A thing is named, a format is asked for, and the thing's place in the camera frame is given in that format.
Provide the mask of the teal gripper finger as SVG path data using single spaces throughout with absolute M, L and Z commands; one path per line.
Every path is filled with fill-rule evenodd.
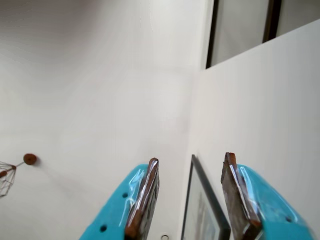
M 122 181 L 81 240 L 146 240 L 160 188 L 159 160 L 139 164 Z
M 257 172 L 224 157 L 221 185 L 236 240 L 314 240 L 301 215 Z

